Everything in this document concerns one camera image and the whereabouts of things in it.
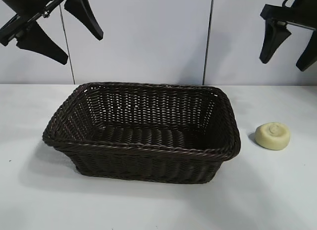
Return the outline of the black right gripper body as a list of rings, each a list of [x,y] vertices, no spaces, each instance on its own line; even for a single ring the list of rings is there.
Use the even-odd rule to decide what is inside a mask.
[[[306,29],[317,29],[317,0],[284,0],[282,6],[266,4],[260,16]]]

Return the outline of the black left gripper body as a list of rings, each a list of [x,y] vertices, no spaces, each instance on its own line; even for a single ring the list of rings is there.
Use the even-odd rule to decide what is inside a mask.
[[[64,0],[1,0],[15,15],[0,29],[0,43],[7,46],[27,25],[49,14]]]

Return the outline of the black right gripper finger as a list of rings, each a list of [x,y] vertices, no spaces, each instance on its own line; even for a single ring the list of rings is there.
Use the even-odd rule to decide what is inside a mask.
[[[265,21],[265,33],[260,60],[263,64],[267,64],[279,46],[292,33],[287,29],[286,22],[280,22],[273,19]]]
[[[296,66],[300,71],[304,72],[316,61],[317,61],[317,38],[311,37],[305,50],[299,57],[296,63]]]

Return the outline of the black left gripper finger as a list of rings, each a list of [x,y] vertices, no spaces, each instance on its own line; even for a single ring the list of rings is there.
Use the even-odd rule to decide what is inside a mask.
[[[66,0],[64,9],[78,19],[97,40],[103,39],[104,32],[93,14],[89,0]]]
[[[63,65],[67,64],[68,55],[51,40],[37,22],[16,34],[16,40],[16,46],[20,49],[42,54]]]

